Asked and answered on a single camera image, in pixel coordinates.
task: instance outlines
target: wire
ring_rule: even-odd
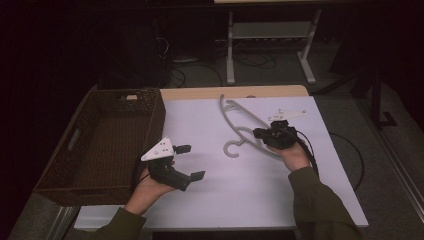
[[[165,58],[166,58],[166,53],[168,52],[168,50],[169,50],[169,42],[168,42],[168,40],[166,40],[165,38],[161,38],[161,37],[157,37],[156,38],[156,40],[161,40],[161,41],[164,41],[165,43],[166,43],[166,47],[165,47],[165,50],[163,51],[163,53],[162,53],[162,56],[161,55],[159,55],[159,57],[160,58],[162,58],[162,60],[165,60]]]
[[[183,66],[177,66],[176,68],[186,68],[186,67],[204,67],[204,68],[208,68],[208,69],[212,70],[212,71],[213,71],[213,72],[215,72],[215,73],[216,73],[216,75],[218,76],[220,86],[221,86],[221,87],[223,86],[223,83],[222,83],[222,77],[221,77],[221,75],[220,75],[220,74],[219,74],[219,72],[218,72],[216,69],[214,69],[213,67],[210,67],[210,66],[207,66],[207,65],[196,64],[196,65],[183,65]]]
[[[224,54],[226,52],[226,50],[228,49],[228,41],[226,39],[216,39],[215,43],[218,42],[223,42],[224,46],[218,48],[217,50],[215,50],[216,53],[218,53],[218,56],[220,56],[221,54]]]
[[[311,144],[311,142],[309,141],[309,139],[308,139],[308,137],[306,137],[306,135],[305,134],[303,134],[302,132],[300,132],[300,131],[297,131],[296,130],[296,132],[297,133],[300,133],[305,139],[306,139],[306,141],[308,141],[308,145],[309,145],[309,147],[311,148],[311,154],[312,154],[312,156],[314,156],[315,157],[315,153],[314,153],[314,149],[312,148],[312,144]]]
[[[143,181],[146,177],[148,177],[148,176],[150,176],[150,173],[148,173],[146,176],[144,176],[144,177],[142,177],[139,181],[138,181],[138,183],[141,183],[141,181]]]
[[[185,81],[186,81],[186,75],[184,74],[184,72],[183,71],[180,71],[180,70],[178,70],[178,69],[171,69],[171,71],[176,71],[176,72],[179,72],[181,75],[182,75],[182,79],[181,78],[178,78],[178,77],[176,77],[172,72],[171,72],[171,76],[174,78],[174,79],[177,79],[177,80],[179,80],[179,81],[181,81],[181,83],[178,85],[177,83],[175,83],[173,80],[171,80],[172,81],[172,83],[174,83],[175,84],[175,86],[177,87],[177,88],[181,88],[182,86],[185,86]]]
[[[272,56],[269,55],[270,57],[267,58],[265,55],[260,54],[257,55],[262,57],[264,60],[263,62],[255,62],[251,59],[249,59],[249,57],[240,57],[239,55],[234,55],[233,58],[240,64],[245,65],[245,66],[249,66],[249,67],[256,67],[256,68],[261,68],[261,69],[273,69],[277,66],[277,57],[278,56]]]
[[[343,137],[343,136],[341,136],[341,135],[339,135],[339,134],[336,134],[336,133],[332,133],[332,132],[330,132],[330,135],[333,135],[333,136],[336,136],[336,137],[339,137],[339,138],[341,138],[341,139],[343,139],[343,140],[345,140],[346,142],[348,142],[354,149],[355,149],[355,151],[358,153],[358,156],[359,156],[359,161],[360,161],[360,163],[361,163],[361,175],[360,175],[360,177],[359,177],[359,180],[358,180],[358,182],[354,185],[354,187],[353,187],[353,190],[354,191],[356,191],[358,188],[359,188],[359,186],[361,185],[361,183],[362,183],[362,180],[364,179],[364,175],[365,175],[365,163],[364,163],[364,158],[362,157],[362,154],[361,154],[361,152],[359,151],[359,149],[355,146],[355,144],[353,144],[349,139],[347,139],[347,138],[345,138],[345,137]]]
[[[309,161],[311,162],[312,168],[315,170],[315,173],[317,174],[317,176],[319,176],[318,165],[317,165],[317,161],[315,159],[315,156],[309,151],[308,146],[306,146],[306,144],[302,141],[302,139],[297,138],[296,141],[297,141],[297,143],[299,143],[299,145],[305,151],[306,155],[309,158]]]

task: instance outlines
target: person's left hand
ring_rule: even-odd
[[[142,180],[138,183],[130,200],[124,207],[128,212],[142,215],[162,195],[175,190],[173,187],[156,182],[148,174],[149,170],[146,167],[140,177]]]

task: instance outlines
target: person's right hand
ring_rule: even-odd
[[[292,147],[286,149],[277,149],[271,146],[267,146],[267,148],[278,154],[291,172],[311,166],[308,156],[299,143],[295,143]]]

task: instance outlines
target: woven basket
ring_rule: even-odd
[[[137,156],[161,139],[165,114],[159,89],[89,92],[34,192],[61,206],[125,204]]]

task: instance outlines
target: hand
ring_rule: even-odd
[[[165,184],[156,182],[150,178],[147,167],[141,174],[141,180],[131,195],[130,200],[125,205],[124,209],[128,212],[142,215],[149,209],[162,195],[175,190]]]
[[[311,166],[305,151],[299,143],[295,143],[292,147],[286,149],[277,149],[271,146],[267,146],[267,148],[278,154],[283,159],[286,168],[291,172]]]

